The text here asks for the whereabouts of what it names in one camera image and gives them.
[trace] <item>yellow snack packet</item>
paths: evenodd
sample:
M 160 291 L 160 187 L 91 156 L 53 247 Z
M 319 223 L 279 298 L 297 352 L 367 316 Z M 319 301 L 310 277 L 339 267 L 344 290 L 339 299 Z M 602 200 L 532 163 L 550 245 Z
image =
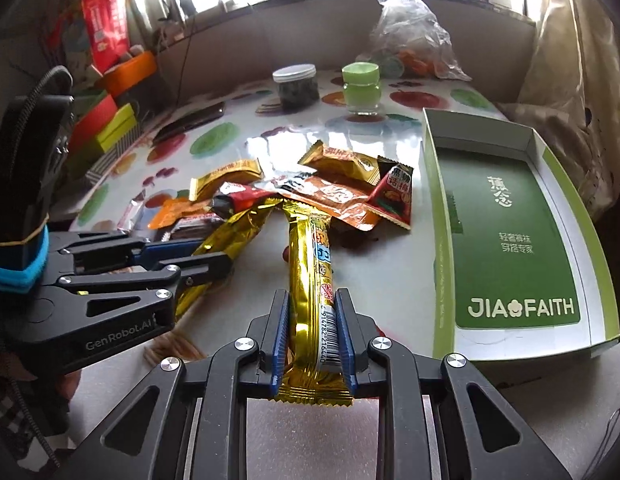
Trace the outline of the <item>yellow snack packet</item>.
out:
M 317 140 L 301 157 L 299 164 L 314 168 L 319 174 L 339 174 L 362 180 L 372 186 L 379 182 L 379 166 L 376 158 L 363 153 L 326 146 Z
M 240 211 L 231 216 L 227 222 L 219 226 L 214 233 L 209 235 L 199 245 L 194 251 L 193 256 L 223 251 L 232 260 L 235 260 L 252 238 L 259 234 L 267 217 L 281 201 L 281 198 L 266 198 L 263 204 L 254 205 L 250 209 Z M 211 285 L 212 283 L 205 283 L 187 288 L 177 302 L 176 320 L 179 320 L 196 298 L 203 294 Z
M 197 202 L 198 200 L 212 198 L 215 191 L 224 182 L 249 184 L 261 178 L 263 178 L 263 170 L 261 170 L 261 165 L 257 158 L 235 160 L 211 171 L 205 176 L 192 178 L 190 180 L 189 199 L 191 202 Z
M 330 215 L 292 200 L 283 202 L 283 211 L 290 224 L 290 343 L 275 400 L 350 405 L 333 307 Z

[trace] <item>blue gripper pad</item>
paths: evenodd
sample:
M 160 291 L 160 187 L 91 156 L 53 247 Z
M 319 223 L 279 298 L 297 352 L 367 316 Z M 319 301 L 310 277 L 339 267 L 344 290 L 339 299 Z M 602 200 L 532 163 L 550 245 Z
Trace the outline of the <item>blue gripper pad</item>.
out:
M 343 380 L 346 383 L 350 394 L 354 395 L 359 387 L 357 382 L 357 370 L 354 359 L 354 347 L 352 339 L 349 336 L 347 320 L 343 314 L 343 303 L 341 297 L 336 294 L 334 297 L 334 305 L 337 310 L 337 333 L 339 334 L 339 357 L 341 358 L 341 370 L 343 372 Z
M 27 294 L 43 272 L 50 248 L 50 236 L 47 225 L 43 228 L 43 239 L 36 258 L 23 270 L 11 270 L 0 267 L 0 291 Z
M 272 397 L 279 392 L 279 386 L 283 380 L 283 368 L 285 367 L 285 355 L 287 353 L 287 334 L 288 322 L 290 317 L 290 295 L 285 295 L 285 302 L 282 306 L 279 326 L 277 327 L 277 339 L 272 352 L 272 382 L 270 382 L 270 392 Z

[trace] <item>yellow box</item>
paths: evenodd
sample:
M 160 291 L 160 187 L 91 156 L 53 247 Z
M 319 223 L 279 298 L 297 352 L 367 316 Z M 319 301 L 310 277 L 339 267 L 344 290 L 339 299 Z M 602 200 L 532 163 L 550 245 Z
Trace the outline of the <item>yellow box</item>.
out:
M 132 106 L 126 104 L 117 111 L 114 119 L 98 134 L 86 142 L 77 153 L 65 162 L 71 180 L 81 178 L 92 165 L 104 155 L 119 139 L 136 126 Z

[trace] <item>barcode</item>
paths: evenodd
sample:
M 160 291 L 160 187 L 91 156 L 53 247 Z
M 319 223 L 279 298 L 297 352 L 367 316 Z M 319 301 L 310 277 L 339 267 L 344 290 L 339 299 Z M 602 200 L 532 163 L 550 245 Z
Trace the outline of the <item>barcode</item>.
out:
M 317 353 L 317 370 L 340 372 L 339 336 L 334 308 L 322 304 L 319 308 L 319 351 Z

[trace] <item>plastic bag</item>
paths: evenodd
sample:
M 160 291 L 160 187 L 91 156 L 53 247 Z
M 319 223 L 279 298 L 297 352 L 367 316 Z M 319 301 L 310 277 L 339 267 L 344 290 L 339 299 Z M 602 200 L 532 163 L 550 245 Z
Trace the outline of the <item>plastic bag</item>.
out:
M 367 57 L 379 65 L 381 75 L 471 80 L 456 60 L 450 35 L 422 0 L 378 2 L 383 12 L 372 31 L 372 54 Z

